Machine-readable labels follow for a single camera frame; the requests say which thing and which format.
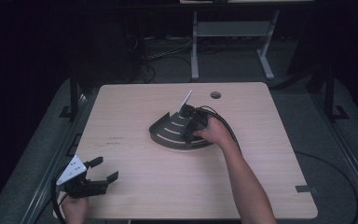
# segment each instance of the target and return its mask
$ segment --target black tape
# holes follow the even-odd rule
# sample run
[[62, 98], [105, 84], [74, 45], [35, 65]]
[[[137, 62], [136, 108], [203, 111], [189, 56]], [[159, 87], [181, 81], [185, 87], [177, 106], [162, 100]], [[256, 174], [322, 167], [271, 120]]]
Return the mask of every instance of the black tape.
[[296, 190], [298, 193], [310, 192], [310, 186], [308, 185], [296, 186]]
[[77, 147], [78, 147], [78, 145], [79, 145], [79, 143], [80, 143], [80, 139], [81, 139], [81, 135], [82, 135], [82, 134], [83, 134], [83, 133], [77, 133], [77, 134], [75, 135], [75, 138], [74, 138], [74, 140], [72, 141], [71, 146], [69, 146], [68, 150], [66, 151], [66, 156], [67, 156], [67, 157], [74, 157], [74, 156], [75, 156], [76, 150], [77, 150]]

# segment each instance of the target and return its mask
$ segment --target semicircular device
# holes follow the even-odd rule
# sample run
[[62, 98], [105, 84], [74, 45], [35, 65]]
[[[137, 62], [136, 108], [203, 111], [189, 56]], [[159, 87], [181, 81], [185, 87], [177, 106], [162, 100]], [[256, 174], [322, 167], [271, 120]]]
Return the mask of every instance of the semicircular device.
[[195, 136], [191, 140], [185, 140], [180, 132], [188, 123], [189, 119], [174, 113], [170, 117], [170, 112], [157, 120], [149, 128], [150, 137], [156, 143], [174, 149], [190, 150], [210, 146], [212, 143], [201, 137]]

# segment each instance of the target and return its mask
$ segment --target human hand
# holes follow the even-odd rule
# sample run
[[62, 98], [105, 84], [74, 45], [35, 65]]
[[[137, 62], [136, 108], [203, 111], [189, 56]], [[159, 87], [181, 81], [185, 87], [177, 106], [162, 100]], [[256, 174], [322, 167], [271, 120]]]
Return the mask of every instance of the human hand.
[[88, 210], [89, 198], [74, 199], [67, 196], [62, 202], [62, 211], [68, 224], [85, 223]]
[[215, 143], [222, 147], [226, 142], [232, 141], [231, 134], [226, 126], [219, 119], [208, 115], [208, 126], [204, 130], [193, 132], [194, 136], [199, 136], [208, 142]]

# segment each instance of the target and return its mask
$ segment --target forearm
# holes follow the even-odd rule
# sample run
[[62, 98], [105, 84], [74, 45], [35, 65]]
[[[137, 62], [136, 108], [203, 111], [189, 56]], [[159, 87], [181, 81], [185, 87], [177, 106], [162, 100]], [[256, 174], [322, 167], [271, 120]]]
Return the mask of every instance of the forearm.
[[227, 140], [223, 150], [232, 193], [242, 223], [276, 223], [269, 198], [234, 141]]
[[66, 224], [85, 224], [86, 218], [72, 218], [72, 219], [66, 219]]

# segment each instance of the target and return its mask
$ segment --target person's arm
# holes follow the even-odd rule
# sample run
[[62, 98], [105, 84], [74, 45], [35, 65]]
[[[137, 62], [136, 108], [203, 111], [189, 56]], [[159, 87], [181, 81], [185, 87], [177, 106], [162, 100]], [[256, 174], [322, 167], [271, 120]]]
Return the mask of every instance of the person's arm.
[[266, 192], [223, 123], [209, 116], [207, 128], [193, 134], [221, 147], [242, 224], [276, 223]]
[[89, 198], [73, 199], [67, 196], [62, 202], [62, 211], [67, 224], [84, 224], [89, 210]]

